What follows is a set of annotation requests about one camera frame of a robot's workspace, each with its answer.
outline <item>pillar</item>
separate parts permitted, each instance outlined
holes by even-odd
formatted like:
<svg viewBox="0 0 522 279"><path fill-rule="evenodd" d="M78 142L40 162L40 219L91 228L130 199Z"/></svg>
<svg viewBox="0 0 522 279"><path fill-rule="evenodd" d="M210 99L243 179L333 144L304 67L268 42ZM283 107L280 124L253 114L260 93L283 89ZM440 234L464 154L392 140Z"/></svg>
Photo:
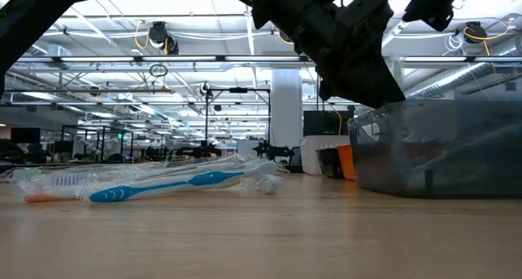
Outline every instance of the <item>pillar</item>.
<svg viewBox="0 0 522 279"><path fill-rule="evenodd" d="M303 100L299 69L272 71L271 145L289 148L303 137Z"/></svg>

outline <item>orange object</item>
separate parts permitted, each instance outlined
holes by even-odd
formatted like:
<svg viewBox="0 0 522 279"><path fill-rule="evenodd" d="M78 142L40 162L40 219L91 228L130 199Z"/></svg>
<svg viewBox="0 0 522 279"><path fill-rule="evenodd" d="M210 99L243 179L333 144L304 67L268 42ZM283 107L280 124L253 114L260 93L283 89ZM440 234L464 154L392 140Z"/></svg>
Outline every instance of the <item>orange object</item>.
<svg viewBox="0 0 522 279"><path fill-rule="evenodd" d="M24 200L25 200L25 202L56 202L56 201L59 201L60 199L58 197L54 197L52 195L40 193L40 194L28 195L27 197L24 198Z"/></svg>
<svg viewBox="0 0 522 279"><path fill-rule="evenodd" d="M337 147L339 159L341 160L341 167L343 168L344 178L351 181L356 181L356 170L353 166L352 146L341 145Z"/></svg>

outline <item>transparent container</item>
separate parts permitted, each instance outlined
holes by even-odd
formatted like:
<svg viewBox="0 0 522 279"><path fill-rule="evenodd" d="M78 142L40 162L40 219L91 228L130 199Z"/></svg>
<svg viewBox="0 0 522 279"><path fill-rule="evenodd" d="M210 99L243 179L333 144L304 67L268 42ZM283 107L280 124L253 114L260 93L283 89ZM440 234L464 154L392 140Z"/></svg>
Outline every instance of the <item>transparent container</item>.
<svg viewBox="0 0 522 279"><path fill-rule="evenodd" d="M350 123L361 188L401 197L522 197L522 102L411 100Z"/></svg>

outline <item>light fixture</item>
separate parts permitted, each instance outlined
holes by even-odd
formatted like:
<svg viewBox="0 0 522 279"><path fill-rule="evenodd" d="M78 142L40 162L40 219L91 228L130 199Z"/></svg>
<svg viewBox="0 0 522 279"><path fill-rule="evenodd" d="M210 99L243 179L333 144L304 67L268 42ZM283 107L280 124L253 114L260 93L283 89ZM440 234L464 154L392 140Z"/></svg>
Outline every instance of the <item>light fixture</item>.
<svg viewBox="0 0 522 279"><path fill-rule="evenodd" d="M97 105L98 103L56 103L56 104L59 104L59 105Z"/></svg>
<svg viewBox="0 0 522 279"><path fill-rule="evenodd" d="M155 115L156 111L154 111L153 108L147 106L146 104L141 104L136 106L138 109L142 110L143 112L146 112L149 115Z"/></svg>
<svg viewBox="0 0 522 279"><path fill-rule="evenodd" d="M426 63L426 62L464 62L466 57L435 57L435 56L410 56L405 57L408 63Z"/></svg>
<svg viewBox="0 0 522 279"><path fill-rule="evenodd" d="M98 117L105 117L105 118L114 118L114 117L116 117L116 116L112 115L111 113L97 113L97 112L94 112L92 114L95 115L95 116L98 116Z"/></svg>
<svg viewBox="0 0 522 279"><path fill-rule="evenodd" d="M55 97L41 92L22 92L22 95L32 96L40 100L54 100Z"/></svg>
<svg viewBox="0 0 522 279"><path fill-rule="evenodd" d="M142 53L142 52L141 52L140 50L138 50L138 49L132 49L132 50L130 50L130 51L135 52L135 53L138 53L139 55L144 55L144 53Z"/></svg>
<svg viewBox="0 0 522 279"><path fill-rule="evenodd" d="M53 62L52 58L49 57L21 57L16 62L18 63L50 63Z"/></svg>
<svg viewBox="0 0 522 279"><path fill-rule="evenodd" d="M9 102L9 104L12 105L21 105L21 106L27 106L27 105L52 105L52 103L49 102Z"/></svg>
<svg viewBox="0 0 522 279"><path fill-rule="evenodd" d="M263 118L269 117L268 115L209 115L209 117L227 117L227 118Z"/></svg>
<svg viewBox="0 0 522 279"><path fill-rule="evenodd" d="M92 57L61 57L62 62L132 62L134 57L112 57L112 56L92 56Z"/></svg>
<svg viewBox="0 0 522 279"><path fill-rule="evenodd" d="M299 62L299 55L227 55L225 61L231 62Z"/></svg>
<svg viewBox="0 0 522 279"><path fill-rule="evenodd" d="M440 79L438 82L434 82L432 84L430 84L429 86L426 86L424 88L421 88L417 91L412 91L410 92L407 96L408 97L411 97L411 96L416 96L424 91L427 91L429 89L431 89L432 87L442 87L442 86L445 86L446 84L449 84L457 79L459 79L461 76L481 67L482 65L484 65L485 63L478 63L478 64L473 64L473 65L470 65L469 67L467 68L464 68L463 70L459 71L459 72L456 72L455 74L453 75L450 75L446 78L443 78L443 79Z"/></svg>
<svg viewBox="0 0 522 279"><path fill-rule="evenodd" d="M79 108L75 108L75 107L71 107L71 106L65 106L65 108L67 109L70 109L71 111L74 111L74 112L78 112L78 113L84 113L85 111L79 109Z"/></svg>
<svg viewBox="0 0 522 279"><path fill-rule="evenodd" d="M215 56L210 55L168 55L168 56L145 56L141 58L145 62L214 62Z"/></svg>
<svg viewBox="0 0 522 279"><path fill-rule="evenodd" d="M522 62L522 57L513 56L491 56L491 57L480 57L476 58L473 62L487 62L487 63L519 63Z"/></svg>

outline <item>desk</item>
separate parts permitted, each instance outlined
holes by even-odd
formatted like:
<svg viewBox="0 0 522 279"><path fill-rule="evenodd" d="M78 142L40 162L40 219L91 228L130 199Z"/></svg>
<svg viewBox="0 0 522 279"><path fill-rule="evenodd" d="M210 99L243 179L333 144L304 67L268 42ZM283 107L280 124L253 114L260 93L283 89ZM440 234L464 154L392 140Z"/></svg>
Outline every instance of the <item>desk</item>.
<svg viewBox="0 0 522 279"><path fill-rule="evenodd" d="M24 205L0 184L0 278L520 278L522 203L389 197L291 175L276 196Z"/></svg>

